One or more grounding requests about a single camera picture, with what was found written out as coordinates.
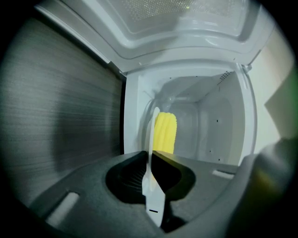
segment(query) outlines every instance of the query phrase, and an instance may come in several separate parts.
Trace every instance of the ventilation holes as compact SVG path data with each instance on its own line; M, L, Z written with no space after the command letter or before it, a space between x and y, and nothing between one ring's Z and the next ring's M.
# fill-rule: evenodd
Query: ventilation holes
M123 9L136 22L166 14L204 13L230 18L233 16L235 0L121 0Z
M232 72L226 71L222 76L219 78L219 82L217 85L219 85L222 81L224 81Z

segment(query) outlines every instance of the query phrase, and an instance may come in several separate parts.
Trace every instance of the black plastic part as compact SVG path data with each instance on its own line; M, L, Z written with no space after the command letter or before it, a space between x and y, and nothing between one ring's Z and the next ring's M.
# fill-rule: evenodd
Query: black plastic part
M168 201L183 199L196 182L190 168L167 158L165 153L153 151L151 170Z
M142 195L142 179L146 172L147 157L148 154L142 151L108 171L107 187L120 201L132 204L146 203L146 198Z
M163 221L160 228L163 229L165 233L174 231L180 226L186 224L182 218L174 216L171 205L168 200L165 201L164 210L163 210Z
M294 185L290 182L297 171L297 144L297 139L281 140L258 155L245 157L235 177L217 199L192 221L169 233L168 237L268 236L269 232L273 234L279 230L283 235L287 229L292 229L289 225L292 219L287 213L293 211L295 204L291 203L289 207L287 202L291 200L285 191Z
M146 152L99 159L83 166L43 192L30 209L40 218L47 219L47 214L57 207L66 192L75 192L80 195L78 201L55 225L66 234L77 238L151 238L162 235L162 230L148 217L144 204L120 201L106 184L106 175L111 168L135 156L142 158L142 155Z

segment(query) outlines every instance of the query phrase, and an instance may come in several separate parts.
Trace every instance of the gray wood grain panel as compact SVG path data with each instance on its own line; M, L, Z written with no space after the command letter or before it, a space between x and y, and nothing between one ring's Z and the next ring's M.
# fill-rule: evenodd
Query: gray wood grain panel
M1 149L25 205L75 168L120 154L122 82L30 19L0 68Z

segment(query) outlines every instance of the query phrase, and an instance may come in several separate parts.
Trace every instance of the wall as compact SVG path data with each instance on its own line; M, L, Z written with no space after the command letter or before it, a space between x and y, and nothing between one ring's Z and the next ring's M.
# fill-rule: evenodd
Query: wall
M267 45L253 61L252 70L249 72L257 104L257 138L255 153L259 153L265 146L276 143L281 137L284 137L284 135L280 134L275 122L276 115L284 113L279 110L281 108L280 104L276 104L275 113L273 115L266 107L266 103L270 101L271 97L289 78L290 72L295 67L295 64L295 56L291 47L288 45L282 32L278 28L275 28ZM286 100L286 98L284 98L285 96L286 94L282 93L279 99ZM271 111L273 111L274 108L274 101L275 100L270 103Z
M120 154L122 83L30 19L0 68L1 150L25 205L75 168Z

